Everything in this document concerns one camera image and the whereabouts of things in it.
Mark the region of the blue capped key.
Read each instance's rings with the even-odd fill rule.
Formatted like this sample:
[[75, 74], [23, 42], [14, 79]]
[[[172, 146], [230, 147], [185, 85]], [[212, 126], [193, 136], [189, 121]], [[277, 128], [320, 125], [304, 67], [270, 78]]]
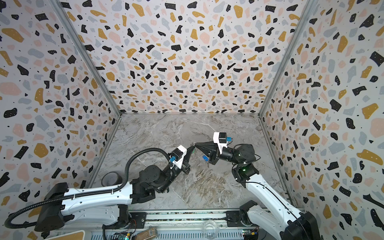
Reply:
[[210, 166], [210, 163], [209, 163], [209, 158], [207, 156], [203, 156], [203, 159], [205, 160], [205, 162], [207, 163], [207, 166], [209, 167]]

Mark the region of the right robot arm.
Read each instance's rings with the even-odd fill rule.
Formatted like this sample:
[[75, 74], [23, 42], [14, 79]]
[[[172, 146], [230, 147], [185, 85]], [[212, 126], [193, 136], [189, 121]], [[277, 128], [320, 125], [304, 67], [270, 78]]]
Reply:
[[316, 218], [290, 204], [264, 179], [253, 163], [260, 157], [250, 144], [239, 144], [234, 148], [214, 142], [195, 143], [209, 163], [219, 160], [233, 164], [232, 174], [236, 182], [254, 194], [264, 205], [249, 201], [240, 207], [245, 225], [257, 225], [277, 240], [319, 240], [321, 238]]

